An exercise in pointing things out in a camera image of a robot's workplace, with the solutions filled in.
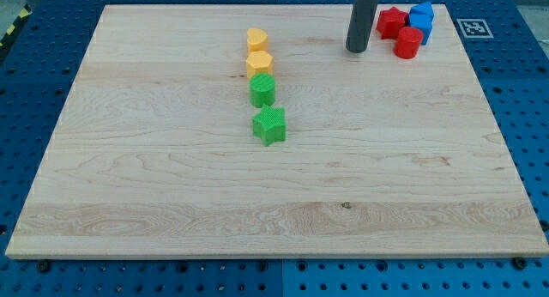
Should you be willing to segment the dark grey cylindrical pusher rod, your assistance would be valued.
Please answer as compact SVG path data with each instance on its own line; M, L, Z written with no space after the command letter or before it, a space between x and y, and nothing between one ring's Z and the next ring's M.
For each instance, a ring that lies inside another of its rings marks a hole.
M347 30L346 48L353 53L366 50L379 0L354 0Z

